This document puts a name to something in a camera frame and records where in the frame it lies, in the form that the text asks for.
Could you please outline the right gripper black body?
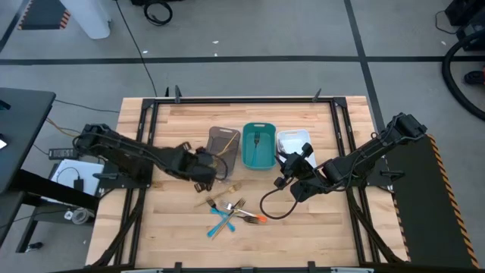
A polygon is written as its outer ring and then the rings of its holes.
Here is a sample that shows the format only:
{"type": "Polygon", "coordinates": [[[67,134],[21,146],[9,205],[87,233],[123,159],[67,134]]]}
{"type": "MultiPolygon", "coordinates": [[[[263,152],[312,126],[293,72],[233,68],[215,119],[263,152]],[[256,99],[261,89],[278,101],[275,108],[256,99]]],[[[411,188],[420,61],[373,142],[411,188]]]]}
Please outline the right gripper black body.
{"type": "Polygon", "coordinates": [[[328,193],[327,180],[316,172],[314,167],[306,161],[313,153],[313,148],[306,143],[302,147],[302,153],[296,153],[296,160],[292,165],[286,165],[282,177],[274,181],[278,190],[283,190],[290,185],[294,179],[296,182],[291,185],[290,192],[297,202],[304,202],[317,194],[328,193]]]}

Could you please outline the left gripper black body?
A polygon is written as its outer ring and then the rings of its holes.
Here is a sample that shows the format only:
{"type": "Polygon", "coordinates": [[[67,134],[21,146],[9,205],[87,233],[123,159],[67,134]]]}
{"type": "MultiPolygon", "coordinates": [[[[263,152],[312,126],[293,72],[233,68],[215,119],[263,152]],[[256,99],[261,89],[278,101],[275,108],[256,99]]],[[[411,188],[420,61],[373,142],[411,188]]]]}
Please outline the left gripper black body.
{"type": "Polygon", "coordinates": [[[210,192],[217,174],[216,168],[211,165],[211,155],[203,146],[194,153],[190,149],[188,142],[176,146],[171,153],[166,173],[181,180],[192,181],[197,193],[210,192]]]}

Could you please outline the white plastic bin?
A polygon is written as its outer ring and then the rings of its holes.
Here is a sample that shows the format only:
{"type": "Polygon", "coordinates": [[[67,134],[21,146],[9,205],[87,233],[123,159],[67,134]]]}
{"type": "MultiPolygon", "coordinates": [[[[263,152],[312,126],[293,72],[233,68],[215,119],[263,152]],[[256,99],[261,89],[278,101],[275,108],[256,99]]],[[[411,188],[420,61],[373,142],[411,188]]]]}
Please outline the white plastic bin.
{"type": "Polygon", "coordinates": [[[286,153],[302,153],[302,147],[311,144],[310,134],[306,129],[280,131],[277,140],[280,139],[286,153]]]}

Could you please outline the teal plastic bin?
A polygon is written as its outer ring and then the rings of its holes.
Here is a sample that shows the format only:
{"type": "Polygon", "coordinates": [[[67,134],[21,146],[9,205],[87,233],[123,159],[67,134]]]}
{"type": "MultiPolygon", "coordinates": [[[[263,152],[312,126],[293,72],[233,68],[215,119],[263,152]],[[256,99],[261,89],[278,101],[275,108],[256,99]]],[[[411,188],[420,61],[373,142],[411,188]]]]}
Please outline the teal plastic bin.
{"type": "Polygon", "coordinates": [[[276,165],[276,127],[271,123],[247,123],[242,129],[241,158],[242,163],[251,170],[267,171],[276,165]],[[252,154],[255,148],[255,132],[261,133],[255,165],[252,165],[252,154]]]}

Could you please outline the grey translucent plastic bin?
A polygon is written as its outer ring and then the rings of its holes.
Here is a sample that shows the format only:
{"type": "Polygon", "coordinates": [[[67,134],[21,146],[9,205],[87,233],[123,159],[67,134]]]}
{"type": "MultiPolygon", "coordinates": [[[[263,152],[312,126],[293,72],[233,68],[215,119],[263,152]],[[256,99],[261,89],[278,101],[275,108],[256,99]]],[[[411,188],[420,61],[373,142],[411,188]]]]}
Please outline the grey translucent plastic bin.
{"type": "MultiPolygon", "coordinates": [[[[229,142],[231,137],[236,133],[239,132],[238,130],[225,128],[225,127],[211,127],[209,130],[209,137],[208,142],[206,145],[206,151],[211,154],[211,157],[217,153],[223,151],[226,144],[229,142]]],[[[224,164],[224,167],[215,168],[217,170],[217,178],[224,179],[225,177],[229,177],[234,169],[234,165],[236,162],[236,156],[239,150],[239,139],[241,137],[241,133],[239,132],[239,137],[232,145],[232,157],[230,158],[229,164],[224,164]]]]}

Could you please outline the white paper sheet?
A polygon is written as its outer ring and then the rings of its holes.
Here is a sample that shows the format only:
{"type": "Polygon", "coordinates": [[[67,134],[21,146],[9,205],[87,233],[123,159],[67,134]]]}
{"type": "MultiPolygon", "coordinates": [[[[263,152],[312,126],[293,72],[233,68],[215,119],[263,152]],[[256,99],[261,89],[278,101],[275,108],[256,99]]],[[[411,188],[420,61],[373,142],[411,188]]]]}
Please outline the white paper sheet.
{"type": "Polygon", "coordinates": [[[99,187],[99,179],[94,174],[101,174],[103,169],[102,164],[65,159],[50,180],[74,189],[74,180],[80,177],[84,179],[84,193],[94,196],[99,187]]]}

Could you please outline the black platform hazard striped edge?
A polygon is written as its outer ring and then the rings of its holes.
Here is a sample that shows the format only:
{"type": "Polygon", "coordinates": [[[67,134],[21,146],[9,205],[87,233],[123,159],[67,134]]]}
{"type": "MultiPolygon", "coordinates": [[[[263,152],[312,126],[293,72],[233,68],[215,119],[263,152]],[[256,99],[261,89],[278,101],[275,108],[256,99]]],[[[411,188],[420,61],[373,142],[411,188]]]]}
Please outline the black platform hazard striped edge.
{"type": "Polygon", "coordinates": [[[412,265],[479,269],[449,176],[433,136],[386,155],[407,257],[412,265]]]}

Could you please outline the black power adapter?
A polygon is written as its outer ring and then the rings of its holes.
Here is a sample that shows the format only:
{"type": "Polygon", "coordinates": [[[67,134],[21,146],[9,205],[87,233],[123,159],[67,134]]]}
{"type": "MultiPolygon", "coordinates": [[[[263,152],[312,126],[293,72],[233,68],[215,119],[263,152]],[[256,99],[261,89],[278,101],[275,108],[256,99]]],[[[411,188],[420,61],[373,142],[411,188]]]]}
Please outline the black power adapter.
{"type": "Polygon", "coordinates": [[[76,160],[79,158],[79,153],[74,148],[49,149],[48,158],[50,160],[76,160]]]}

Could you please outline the black desk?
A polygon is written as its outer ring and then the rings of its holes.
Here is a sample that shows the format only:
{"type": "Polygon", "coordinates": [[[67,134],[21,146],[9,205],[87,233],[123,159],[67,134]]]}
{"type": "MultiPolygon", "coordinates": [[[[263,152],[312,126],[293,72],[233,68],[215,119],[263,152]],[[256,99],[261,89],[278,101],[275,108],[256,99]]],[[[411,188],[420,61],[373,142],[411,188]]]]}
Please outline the black desk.
{"type": "Polygon", "coordinates": [[[96,210],[99,198],[25,171],[22,165],[55,100],[55,93],[0,87],[0,247],[28,195],[96,210]]]}

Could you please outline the black mat hazard stripes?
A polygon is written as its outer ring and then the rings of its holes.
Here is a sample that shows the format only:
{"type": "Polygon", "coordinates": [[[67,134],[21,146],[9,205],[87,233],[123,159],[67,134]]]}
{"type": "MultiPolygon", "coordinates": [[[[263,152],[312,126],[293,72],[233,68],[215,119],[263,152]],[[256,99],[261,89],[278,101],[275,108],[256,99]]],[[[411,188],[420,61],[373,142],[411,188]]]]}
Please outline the black mat hazard stripes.
{"type": "Polygon", "coordinates": [[[70,20],[70,12],[60,0],[30,0],[20,23],[19,30],[62,30],[70,20]]]}

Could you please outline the black equipment box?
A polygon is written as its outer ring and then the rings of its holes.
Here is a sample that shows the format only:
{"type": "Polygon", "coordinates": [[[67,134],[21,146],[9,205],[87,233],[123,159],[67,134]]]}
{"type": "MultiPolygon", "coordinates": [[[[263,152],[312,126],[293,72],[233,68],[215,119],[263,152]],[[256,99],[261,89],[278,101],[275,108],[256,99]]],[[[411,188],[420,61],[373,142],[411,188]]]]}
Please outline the black equipment box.
{"type": "Polygon", "coordinates": [[[459,41],[485,30],[485,0],[452,0],[445,14],[459,41]]]}

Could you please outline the black aluminium table frame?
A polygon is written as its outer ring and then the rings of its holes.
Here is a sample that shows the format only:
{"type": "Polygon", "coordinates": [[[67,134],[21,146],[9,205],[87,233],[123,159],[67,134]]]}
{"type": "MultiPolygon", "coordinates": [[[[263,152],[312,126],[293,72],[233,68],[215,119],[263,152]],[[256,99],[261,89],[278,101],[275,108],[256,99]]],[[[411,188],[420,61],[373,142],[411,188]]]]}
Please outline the black aluminium table frame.
{"type": "MultiPolygon", "coordinates": [[[[344,113],[326,99],[283,98],[184,98],[180,103],[161,105],[157,113],[146,113],[144,136],[156,146],[175,146],[187,141],[192,146],[207,143],[213,126],[241,130],[249,122],[266,122],[278,130],[306,129],[318,162],[338,156],[338,145],[347,144],[344,113]]],[[[295,204],[288,190],[276,192],[278,168],[253,171],[242,162],[230,176],[242,187],[221,198],[228,202],[246,200],[250,212],[266,210],[276,215],[264,224],[234,219],[236,230],[221,231],[213,240],[207,233],[219,217],[203,204],[204,199],[190,182],[155,171],[145,196],[136,266],[171,269],[180,262],[184,269],[206,268],[229,273],[260,273],[266,268],[304,268],[358,264],[352,224],[345,193],[317,195],[295,204]]]]}

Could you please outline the white post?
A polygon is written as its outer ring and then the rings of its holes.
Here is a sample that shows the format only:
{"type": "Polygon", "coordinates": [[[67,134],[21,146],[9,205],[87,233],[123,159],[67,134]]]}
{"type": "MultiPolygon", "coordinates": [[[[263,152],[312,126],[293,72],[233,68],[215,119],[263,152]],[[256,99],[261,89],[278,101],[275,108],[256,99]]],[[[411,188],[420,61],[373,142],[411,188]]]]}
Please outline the white post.
{"type": "Polygon", "coordinates": [[[90,39],[105,39],[111,34],[111,17],[102,0],[59,0],[90,39]]]}

